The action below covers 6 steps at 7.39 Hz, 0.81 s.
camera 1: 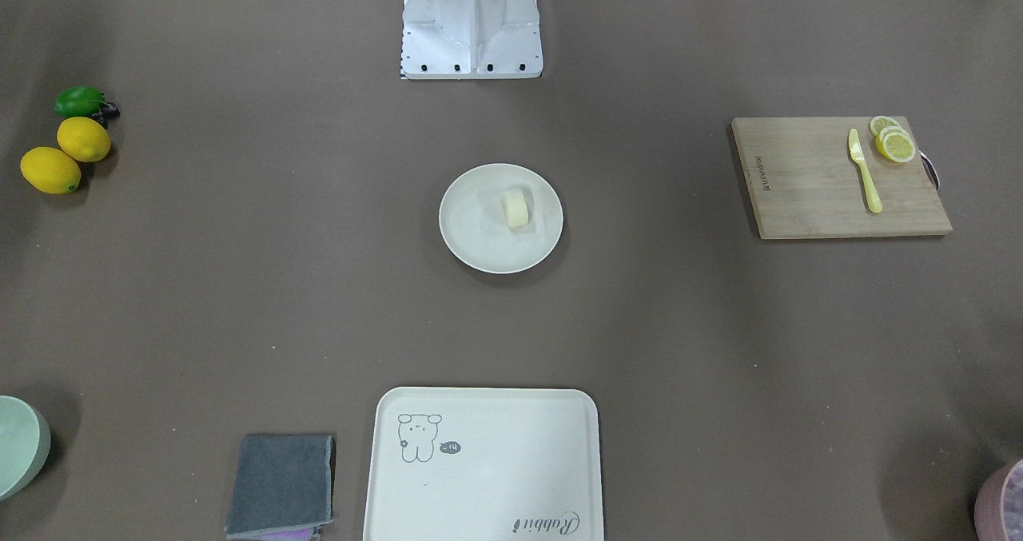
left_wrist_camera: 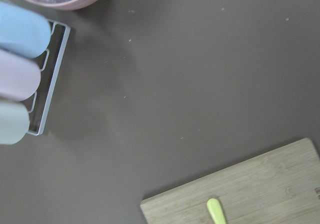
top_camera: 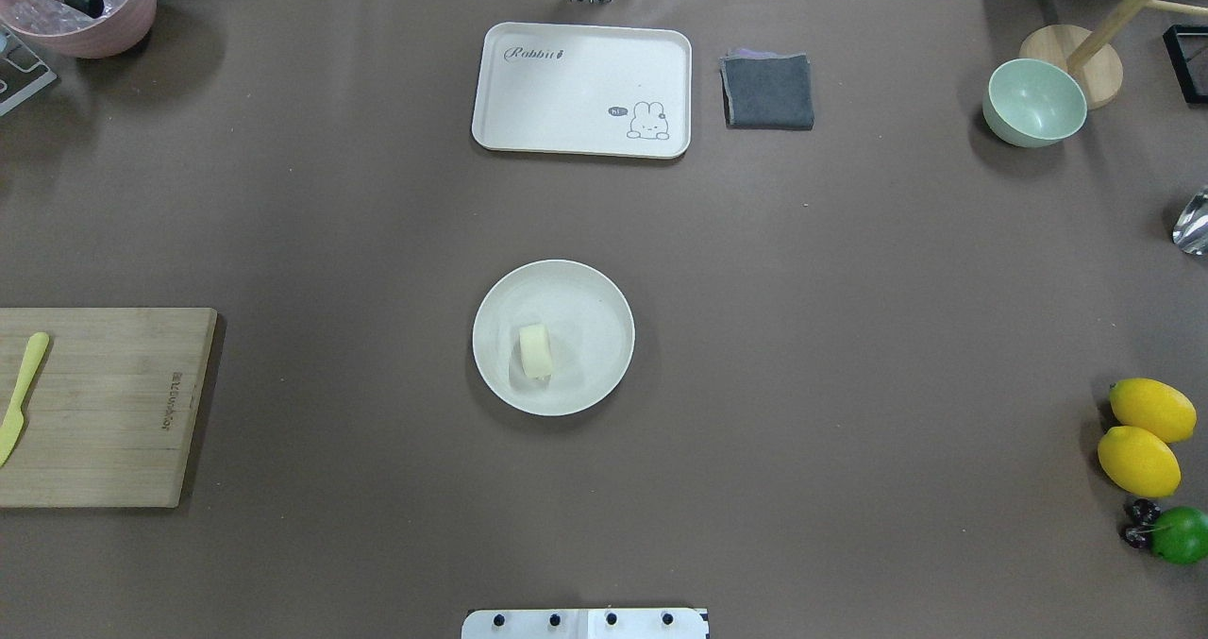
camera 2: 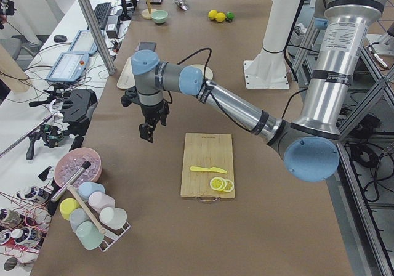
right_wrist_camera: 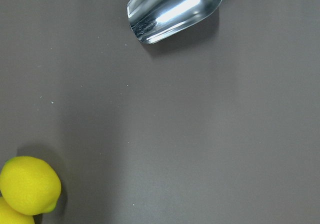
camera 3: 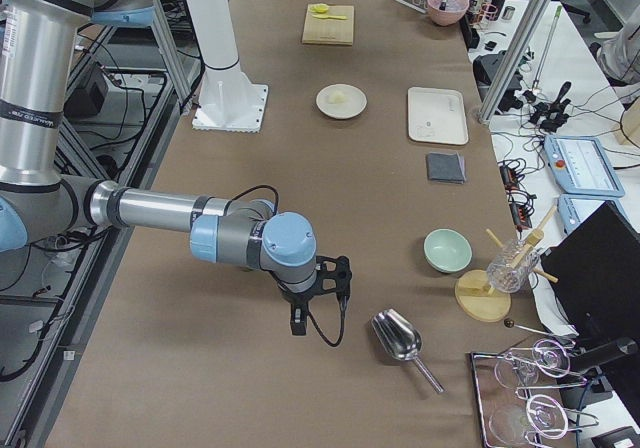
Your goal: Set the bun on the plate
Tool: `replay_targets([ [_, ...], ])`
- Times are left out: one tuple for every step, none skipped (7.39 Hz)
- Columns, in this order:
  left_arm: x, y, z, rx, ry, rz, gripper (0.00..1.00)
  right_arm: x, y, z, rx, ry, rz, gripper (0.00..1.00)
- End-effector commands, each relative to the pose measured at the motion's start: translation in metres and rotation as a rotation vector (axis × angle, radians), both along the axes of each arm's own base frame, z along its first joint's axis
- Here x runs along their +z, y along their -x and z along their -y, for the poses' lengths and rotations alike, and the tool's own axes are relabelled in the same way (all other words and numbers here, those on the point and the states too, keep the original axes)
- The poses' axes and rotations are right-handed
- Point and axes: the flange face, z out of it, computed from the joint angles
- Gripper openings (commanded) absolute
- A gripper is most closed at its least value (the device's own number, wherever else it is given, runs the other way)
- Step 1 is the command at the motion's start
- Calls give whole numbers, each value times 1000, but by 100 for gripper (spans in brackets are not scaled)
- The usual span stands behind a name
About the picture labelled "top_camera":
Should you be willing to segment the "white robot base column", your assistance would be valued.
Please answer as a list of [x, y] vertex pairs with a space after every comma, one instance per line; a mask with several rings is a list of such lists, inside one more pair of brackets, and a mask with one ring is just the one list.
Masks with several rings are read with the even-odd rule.
[[709, 638], [708, 612], [687, 606], [475, 610], [461, 638]]

